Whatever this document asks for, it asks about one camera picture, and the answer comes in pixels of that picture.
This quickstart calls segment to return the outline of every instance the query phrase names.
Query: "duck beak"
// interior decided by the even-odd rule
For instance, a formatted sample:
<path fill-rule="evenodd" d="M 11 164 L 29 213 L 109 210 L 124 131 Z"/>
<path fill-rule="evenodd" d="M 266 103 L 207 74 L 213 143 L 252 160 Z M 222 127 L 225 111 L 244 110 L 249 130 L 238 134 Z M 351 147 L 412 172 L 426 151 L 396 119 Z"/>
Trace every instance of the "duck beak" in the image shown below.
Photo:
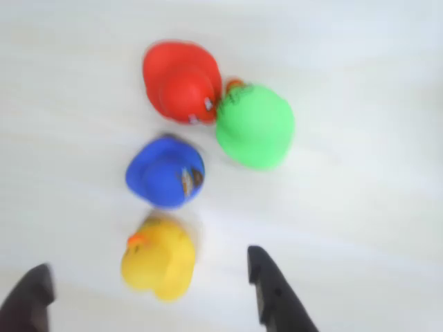
<path fill-rule="evenodd" d="M 226 84 L 226 94 L 228 94 L 233 88 L 237 86 L 245 86 L 245 83 L 242 80 L 239 80 L 238 78 L 229 80 Z"/>
<path fill-rule="evenodd" d="M 128 247 L 142 243 L 147 243 L 147 239 L 141 234 L 134 234 L 127 240 Z"/>

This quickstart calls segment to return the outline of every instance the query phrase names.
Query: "rubber duck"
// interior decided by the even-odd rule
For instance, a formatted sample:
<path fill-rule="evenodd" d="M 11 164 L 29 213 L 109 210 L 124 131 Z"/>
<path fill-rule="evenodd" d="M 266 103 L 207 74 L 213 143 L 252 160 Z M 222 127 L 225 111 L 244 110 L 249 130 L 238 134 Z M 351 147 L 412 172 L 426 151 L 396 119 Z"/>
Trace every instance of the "rubber duck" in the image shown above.
<path fill-rule="evenodd" d="M 151 47 L 143 61 L 147 96 L 164 117 L 183 124 L 215 121 L 222 78 L 214 57 L 182 41 Z"/>
<path fill-rule="evenodd" d="M 135 291 L 152 291 L 173 301 L 189 288 L 195 247 L 180 223 L 166 216 L 149 216 L 127 241 L 121 273 Z"/>
<path fill-rule="evenodd" d="M 217 141 L 232 159 L 271 169 L 287 154 L 295 119 L 289 103 L 265 86 L 228 82 L 217 109 Z"/>
<path fill-rule="evenodd" d="M 171 135 L 146 145 L 129 164 L 126 183 L 152 205 L 172 209 L 193 199 L 204 182 L 205 167 L 199 152 Z"/>

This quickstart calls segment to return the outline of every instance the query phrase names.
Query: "green rubber duck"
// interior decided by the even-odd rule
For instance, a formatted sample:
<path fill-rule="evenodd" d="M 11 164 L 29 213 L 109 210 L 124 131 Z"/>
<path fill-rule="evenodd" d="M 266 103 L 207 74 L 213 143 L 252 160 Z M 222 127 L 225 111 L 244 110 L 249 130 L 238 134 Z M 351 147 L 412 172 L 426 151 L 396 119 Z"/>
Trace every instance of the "green rubber duck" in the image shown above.
<path fill-rule="evenodd" d="M 233 80 L 217 108 L 216 136 L 234 160 L 255 169 L 280 164 L 291 146 L 295 119 L 288 102 L 260 85 Z"/>

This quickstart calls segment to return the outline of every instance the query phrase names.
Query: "white background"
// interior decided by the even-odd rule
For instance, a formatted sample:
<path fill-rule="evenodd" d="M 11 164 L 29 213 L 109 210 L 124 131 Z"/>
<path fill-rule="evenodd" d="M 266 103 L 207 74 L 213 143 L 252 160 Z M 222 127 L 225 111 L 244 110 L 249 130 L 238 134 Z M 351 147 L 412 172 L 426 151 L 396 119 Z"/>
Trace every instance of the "white background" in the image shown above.
<path fill-rule="evenodd" d="M 321 331 L 443 331 L 442 22 L 438 0 L 2 0 L 0 298 L 47 261 L 52 332 L 264 331 L 246 272 L 256 243 Z M 290 101 L 279 168 L 236 165 L 213 127 L 154 112 L 141 61 L 171 37 Z M 119 272 L 150 211 L 125 169 L 163 132 L 207 169 L 176 211 L 199 257 L 173 304 Z"/>

